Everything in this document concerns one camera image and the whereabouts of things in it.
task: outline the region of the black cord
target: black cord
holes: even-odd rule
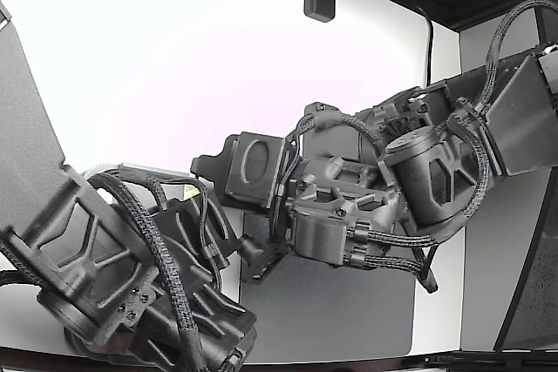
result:
[[[208,258],[209,266],[211,267],[214,276],[214,287],[218,289],[220,292],[222,290],[222,277],[221,277],[221,272],[219,271],[219,268],[215,263],[214,257],[219,257],[221,259],[224,259],[224,256],[220,248],[217,246],[217,241],[213,236],[212,232],[208,231],[208,229],[206,228],[209,207],[211,207],[212,211],[214,212],[214,215],[217,218],[220,227],[224,229],[227,238],[228,238],[228,231],[227,231],[227,227],[225,226],[225,223],[221,219],[221,216],[218,214],[215,203],[209,200],[208,188],[203,184],[203,182],[201,182],[198,179],[191,179],[185,177],[166,178],[165,176],[162,175],[160,176],[150,175],[147,177],[146,181],[140,181],[133,177],[127,177],[127,176],[123,177],[119,169],[111,169],[107,171],[107,173],[111,174],[112,176],[118,177],[120,180],[124,182],[134,183],[136,185],[145,187],[152,193],[155,200],[157,201],[157,205],[159,205],[162,209],[166,209],[167,196],[165,195],[165,192],[163,191],[161,184],[192,185],[195,186],[200,191],[200,195],[201,195],[201,210],[200,210],[200,218],[199,218],[200,242],[203,247],[202,251],[204,255],[206,255],[206,257]],[[211,241],[214,255],[207,254],[209,247],[208,247],[206,235],[209,237],[209,240]]]
[[[219,257],[223,258],[224,256],[222,255],[219,246],[217,246],[215,237],[213,236],[211,231],[209,231],[208,233],[208,229],[207,229],[208,209],[210,207],[209,197],[208,197],[208,187],[202,181],[198,179],[192,179],[192,178],[165,178],[160,176],[157,177],[157,180],[160,183],[167,184],[167,185],[191,185],[196,187],[200,191],[200,196],[201,196],[201,209],[200,209],[200,221],[199,221],[200,242],[203,248],[203,252],[208,258],[209,265],[211,266],[211,270],[213,271],[214,287],[220,292],[222,289],[222,277],[221,277],[221,272],[219,271],[219,268],[215,263],[214,257],[218,255]],[[215,204],[211,205],[211,208],[214,211],[214,214],[216,215],[217,219],[219,220],[220,216],[217,214],[217,208]],[[224,225],[224,223],[221,223],[220,220],[219,222],[221,228],[224,228],[226,230],[227,228]],[[206,235],[209,237],[209,240],[211,241],[212,244],[211,247],[213,248],[215,255],[207,253],[209,247],[208,247],[208,241]]]
[[[488,102],[490,97],[492,97],[494,84],[496,82],[496,73],[498,72],[498,61],[500,59],[500,49],[504,37],[509,30],[512,22],[524,11],[540,7],[542,9],[552,10],[558,13],[558,4],[551,2],[549,0],[527,0],[526,2],[520,3],[511,9],[505,16],[498,29],[494,33],[492,42],[490,43],[490,48],[487,53],[487,79],[482,92],[478,96],[474,103],[475,109],[481,114],[486,113],[488,109]]]
[[[110,169],[107,170],[106,173],[111,174],[115,178],[119,178],[123,182],[133,183],[134,185],[145,187],[145,189],[151,192],[156,204],[161,208],[166,209],[167,196],[165,195],[165,191],[160,185],[160,182],[153,176],[147,176],[145,180],[140,180],[134,178],[133,176],[126,176],[126,174],[122,173],[119,169]]]
[[[416,10],[425,17],[428,24],[428,44],[426,45],[426,87],[430,86],[432,82],[432,48],[434,46],[434,24],[432,20],[420,6],[414,4]]]
[[[167,292],[182,342],[184,360],[193,371],[208,371],[201,349],[201,340],[194,315],[188,303],[178,269],[168,251],[167,245],[147,210],[138,198],[119,179],[108,173],[93,175],[89,182],[95,189],[105,189],[127,211],[133,219],[139,234],[149,247],[155,265],[163,277],[163,287]]]
[[[4,285],[35,285],[36,283],[27,279],[18,270],[3,270],[0,271],[0,287]]]

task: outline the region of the white wall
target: white wall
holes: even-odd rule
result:
[[[308,103],[356,112],[424,78],[423,18],[386,0],[337,0],[328,24],[303,0],[2,1],[79,171],[126,161],[187,172],[230,133],[283,136]],[[433,79],[457,73],[458,36],[437,25]],[[65,353],[35,291],[21,287],[8,310],[11,289],[0,346]]]

